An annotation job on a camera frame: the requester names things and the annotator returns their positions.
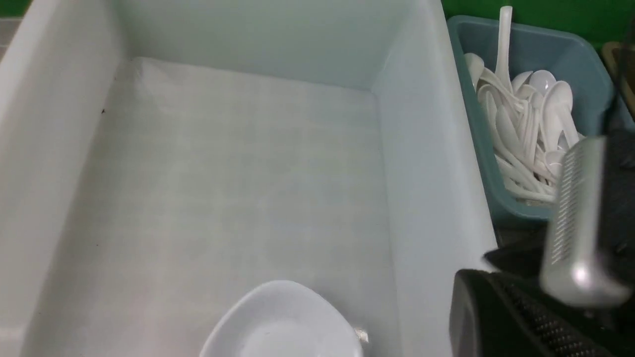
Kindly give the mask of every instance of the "black mesh surface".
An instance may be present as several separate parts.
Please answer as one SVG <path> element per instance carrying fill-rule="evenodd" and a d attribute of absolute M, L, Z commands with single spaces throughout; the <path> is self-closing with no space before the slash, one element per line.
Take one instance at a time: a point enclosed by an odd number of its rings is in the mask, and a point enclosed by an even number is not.
<path fill-rule="evenodd" d="M 567 321 L 552 313 L 499 275 L 490 276 L 508 298 L 527 330 L 555 357 L 611 357 L 601 346 L 580 334 Z"/>

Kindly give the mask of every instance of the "blue basket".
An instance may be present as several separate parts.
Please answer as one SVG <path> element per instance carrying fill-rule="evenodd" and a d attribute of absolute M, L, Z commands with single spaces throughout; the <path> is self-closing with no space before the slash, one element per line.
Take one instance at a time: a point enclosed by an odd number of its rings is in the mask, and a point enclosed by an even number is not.
<path fill-rule="evenodd" d="M 485 61 L 485 67 L 495 70 L 498 21 L 455 16 L 449 19 L 448 30 L 492 222 L 505 228 L 531 227 L 545 222 L 551 216 L 549 207 L 528 206 L 516 201 L 505 189 L 494 157 L 487 118 L 478 102 L 464 58 L 465 53 L 475 53 Z M 612 99 L 613 84 L 593 47 L 581 37 L 567 32 L 512 24 L 511 77 L 539 69 L 551 71 L 556 79 L 571 85 L 572 115 L 578 131 L 587 136 L 599 134 L 604 110 Z M 635 128 L 623 102 L 619 116 L 627 128 Z"/>

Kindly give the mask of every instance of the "perforated metal surface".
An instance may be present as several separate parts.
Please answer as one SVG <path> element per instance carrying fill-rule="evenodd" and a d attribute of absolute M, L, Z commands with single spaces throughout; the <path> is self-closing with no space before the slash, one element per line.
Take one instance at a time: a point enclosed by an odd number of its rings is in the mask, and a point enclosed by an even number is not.
<path fill-rule="evenodd" d="M 577 190 L 582 174 L 581 147 L 581 145 L 574 146 L 567 152 L 563 162 L 559 206 L 554 219 L 557 226 L 551 250 L 551 264 L 565 261 L 571 254 L 571 240 L 575 233 L 574 215 L 577 212 L 576 205 L 578 204 Z"/>

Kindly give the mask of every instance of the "silver metal object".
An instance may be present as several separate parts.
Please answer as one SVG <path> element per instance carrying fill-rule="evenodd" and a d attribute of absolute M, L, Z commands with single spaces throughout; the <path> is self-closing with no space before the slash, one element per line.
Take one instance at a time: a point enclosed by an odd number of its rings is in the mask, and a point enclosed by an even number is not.
<path fill-rule="evenodd" d="M 605 151 L 606 137 L 592 137 L 566 153 L 547 229 L 540 285 L 570 306 L 617 306 L 632 293 L 611 276 L 598 249 Z"/>

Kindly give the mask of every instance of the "plastic spoon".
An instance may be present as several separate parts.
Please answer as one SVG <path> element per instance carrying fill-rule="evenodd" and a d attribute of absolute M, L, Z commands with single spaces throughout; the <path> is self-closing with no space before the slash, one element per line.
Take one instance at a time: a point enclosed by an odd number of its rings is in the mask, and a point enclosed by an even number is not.
<path fill-rule="evenodd" d="M 529 199 L 530 201 L 543 203 L 553 203 L 555 200 L 555 197 L 549 194 L 527 191 L 526 189 L 516 185 L 513 180 L 507 177 L 503 179 L 503 183 L 505 184 L 505 188 L 516 198 Z"/>
<path fill-rule="evenodd" d="M 484 84 L 476 92 L 476 97 L 478 98 L 478 102 L 485 108 L 485 93 L 490 93 L 494 98 L 494 102 L 496 103 L 496 108 L 500 107 L 503 104 L 503 100 L 500 98 L 500 92 L 496 90 L 491 84 Z"/>
<path fill-rule="evenodd" d="M 539 145 L 536 146 L 536 158 L 533 165 L 534 170 L 538 175 L 542 177 L 543 180 L 545 180 L 546 182 L 556 181 L 554 175 L 549 172 L 549 170 L 547 169 L 547 165 L 545 165 L 545 152 L 540 148 Z"/>
<path fill-rule="evenodd" d="M 558 138 L 558 150 L 568 151 L 569 149 L 571 149 L 571 147 L 569 147 L 569 143 L 566 141 L 565 133 L 562 132 Z"/>
<path fill-rule="evenodd" d="M 524 188 L 531 191 L 532 187 L 534 187 L 533 180 L 530 180 L 525 175 L 523 175 L 517 168 L 513 167 L 510 163 L 505 161 L 505 159 L 501 158 L 498 154 L 495 154 L 496 162 L 498 163 L 498 169 L 500 169 L 501 174 L 504 177 L 509 177 L 510 179 L 518 182 L 521 185 L 524 185 Z"/>
<path fill-rule="evenodd" d="M 565 152 L 562 150 L 547 151 L 545 152 L 545 165 L 547 170 L 551 172 L 554 177 L 559 178 L 562 171 L 562 159 L 565 156 Z"/>
<path fill-rule="evenodd" d="M 530 103 L 536 101 L 535 97 L 540 94 L 535 92 L 530 97 Z M 538 131 L 540 129 L 540 109 L 536 109 L 533 104 L 531 107 L 530 126 L 525 133 L 524 148 L 525 156 L 529 162 L 534 162 L 536 157 L 536 146 L 538 145 Z"/>
<path fill-rule="evenodd" d="M 521 87 L 524 86 L 525 83 L 527 83 L 527 80 L 529 80 L 529 77 L 531 77 L 532 73 L 533 73 L 533 71 L 523 72 L 523 73 L 517 75 L 514 78 L 514 80 L 512 80 L 512 91 L 515 94 L 515 96 L 521 97 L 518 92 L 520 91 Z"/>
<path fill-rule="evenodd" d="M 509 37 L 512 29 L 512 7 L 503 6 L 500 8 L 500 18 L 498 21 L 498 57 L 496 59 L 496 77 L 500 79 L 503 87 L 514 93 L 512 83 L 509 79 Z"/>
<path fill-rule="evenodd" d="M 560 120 L 560 124 L 562 124 L 562 129 L 565 133 L 567 148 L 569 148 L 573 147 L 578 141 L 580 141 L 580 137 L 578 136 L 578 131 L 575 129 L 575 123 L 573 122 L 573 117 L 571 117 L 571 111 L 568 110 L 565 105 L 566 104 L 555 105 L 553 110 L 556 111 L 556 115 Z"/>
<path fill-rule="evenodd" d="M 534 93 L 536 93 L 536 89 L 534 87 L 528 84 L 523 84 L 522 86 L 520 86 L 518 91 L 516 91 L 515 96 L 518 99 L 527 99 Z"/>
<path fill-rule="evenodd" d="M 531 122 L 533 121 L 533 108 L 529 103 L 525 106 L 525 109 L 521 113 L 520 123 L 518 127 L 516 127 L 516 133 L 518 134 L 518 138 L 520 139 L 523 147 L 525 146 L 525 138 L 527 137 L 527 131 L 531 128 Z"/>
<path fill-rule="evenodd" d="M 474 89 L 476 89 L 478 79 L 481 77 L 483 69 L 485 68 L 485 63 L 483 62 L 483 59 L 481 57 L 473 53 L 465 54 L 465 62 L 467 63 L 467 70 L 470 72 L 472 85 L 474 86 Z"/>
<path fill-rule="evenodd" d="M 516 134 L 516 129 L 505 107 L 498 108 L 498 112 L 496 113 L 496 131 L 509 152 L 518 159 L 525 156 L 523 153 L 523 145 L 518 138 L 518 134 Z"/>
<path fill-rule="evenodd" d="M 505 145 L 500 139 L 498 132 L 496 131 L 496 117 L 498 115 L 498 109 L 496 108 L 496 103 L 494 102 L 494 98 L 491 93 L 487 93 L 486 95 L 486 106 L 485 110 L 487 112 L 488 123 L 490 124 L 490 133 L 491 140 L 494 146 L 494 149 L 500 153 L 500 155 L 510 162 L 510 164 L 515 167 L 518 172 L 520 172 L 525 178 L 528 184 L 531 185 L 532 189 L 535 189 L 537 192 L 543 192 L 543 189 L 538 185 L 538 181 L 533 176 L 533 173 L 527 169 L 527 167 L 522 164 L 518 159 L 512 155 L 509 150 L 505 148 Z"/>
<path fill-rule="evenodd" d="M 543 118 L 543 114 L 542 114 L 542 104 L 545 101 L 545 97 L 540 94 L 539 92 L 534 92 L 534 94 L 532 96 L 529 97 L 529 103 L 531 103 L 531 106 L 534 108 L 534 116 L 535 116 L 535 120 L 538 122 L 538 135 L 537 135 L 537 139 L 540 139 L 540 142 L 544 145 L 545 141 L 547 140 L 546 136 L 545 136 L 545 128 L 544 128 L 544 118 Z"/>
<path fill-rule="evenodd" d="M 529 85 L 536 88 L 538 93 L 546 95 L 549 88 L 556 84 L 556 78 L 549 71 L 541 69 L 535 71 L 529 78 Z"/>
<path fill-rule="evenodd" d="M 517 117 L 516 112 L 523 111 L 527 101 L 516 98 L 512 93 L 510 93 L 510 91 L 506 90 L 494 72 L 487 68 L 483 70 L 481 80 L 492 85 L 494 89 L 500 93 L 502 104 L 507 108 L 509 113 L 512 113 L 514 125 L 518 125 L 519 118 Z"/>
<path fill-rule="evenodd" d="M 573 107 L 573 93 L 567 82 L 556 82 L 549 88 L 545 99 L 542 102 L 542 121 L 545 131 L 545 151 L 555 151 L 558 149 L 558 140 L 563 131 L 562 121 L 558 116 L 556 107 L 564 105 L 566 108 Z"/>

